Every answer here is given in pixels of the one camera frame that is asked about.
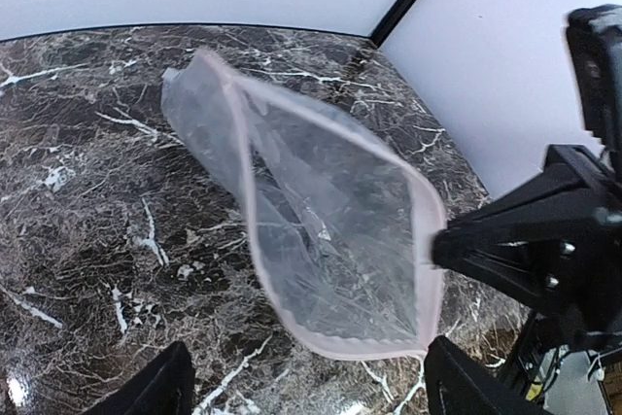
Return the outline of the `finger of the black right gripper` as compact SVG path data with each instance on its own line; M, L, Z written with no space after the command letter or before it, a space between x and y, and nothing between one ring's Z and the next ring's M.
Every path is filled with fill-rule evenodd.
M548 147L539 174L502 198L449 222L432 262L496 289L543 289L558 276L565 243L603 233L607 168L586 148Z
M621 347L621 256L579 249L568 259L525 249L438 249L436 264L482 282L535 311L548 350L615 352Z

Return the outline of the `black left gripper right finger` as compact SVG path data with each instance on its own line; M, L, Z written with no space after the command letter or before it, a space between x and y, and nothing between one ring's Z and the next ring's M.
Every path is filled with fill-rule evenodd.
M445 336L424 360L431 415L545 415L548 411L507 389Z

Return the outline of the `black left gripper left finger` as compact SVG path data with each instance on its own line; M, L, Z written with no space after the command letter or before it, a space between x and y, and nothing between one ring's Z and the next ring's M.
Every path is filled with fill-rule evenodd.
M184 342L175 341L86 414L190 415L194 380L190 352Z

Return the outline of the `clear zip top bag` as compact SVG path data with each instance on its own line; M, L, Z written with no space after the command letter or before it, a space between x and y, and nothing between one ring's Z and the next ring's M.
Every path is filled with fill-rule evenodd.
M427 353L447 215L424 175L349 114L207 50L165 70L161 110L239 203L259 280L302 345L342 361Z

